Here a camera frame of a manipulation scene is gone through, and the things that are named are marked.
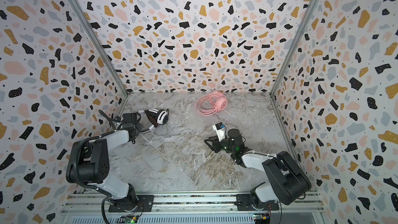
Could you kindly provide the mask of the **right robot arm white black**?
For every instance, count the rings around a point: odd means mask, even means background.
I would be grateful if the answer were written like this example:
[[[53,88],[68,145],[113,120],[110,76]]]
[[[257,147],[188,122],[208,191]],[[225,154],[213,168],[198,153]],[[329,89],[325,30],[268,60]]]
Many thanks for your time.
[[[245,145],[246,139],[238,129],[227,130],[224,124],[213,125],[215,136],[204,143],[215,153],[224,151],[238,166],[264,172],[268,179],[250,191],[248,197],[238,200],[236,205],[262,210],[272,201],[289,205],[303,200],[312,185],[292,156],[281,151],[275,154],[256,152]]]

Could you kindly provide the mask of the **pink headphones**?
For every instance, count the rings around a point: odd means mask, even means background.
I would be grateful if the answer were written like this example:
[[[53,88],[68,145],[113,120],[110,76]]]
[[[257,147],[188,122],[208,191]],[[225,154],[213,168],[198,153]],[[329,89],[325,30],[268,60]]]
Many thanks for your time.
[[[219,91],[201,96],[195,103],[196,111],[202,116],[211,116],[226,109],[228,99]]]

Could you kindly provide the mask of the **white black headphones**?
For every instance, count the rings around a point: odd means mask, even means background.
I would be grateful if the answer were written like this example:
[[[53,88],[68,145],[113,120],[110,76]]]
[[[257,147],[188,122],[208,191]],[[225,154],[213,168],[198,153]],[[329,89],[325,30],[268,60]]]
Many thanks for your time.
[[[158,110],[152,108],[149,110],[140,110],[137,112],[137,114],[140,116],[140,118],[142,118],[142,116],[145,115],[151,123],[151,125],[148,128],[140,130],[139,133],[151,132],[158,126],[165,125],[169,120],[169,109]]]

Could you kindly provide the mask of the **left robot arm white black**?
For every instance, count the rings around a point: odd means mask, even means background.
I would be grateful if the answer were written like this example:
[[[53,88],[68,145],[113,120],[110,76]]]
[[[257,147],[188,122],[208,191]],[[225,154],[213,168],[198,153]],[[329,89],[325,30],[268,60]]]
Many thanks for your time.
[[[84,140],[76,141],[72,146],[66,169],[66,180],[82,188],[93,189],[106,196],[119,211],[135,211],[138,197],[134,187],[123,182],[110,171],[109,151],[128,142],[135,142],[139,135],[140,113],[127,113],[115,119],[98,111],[106,118],[112,130]]]

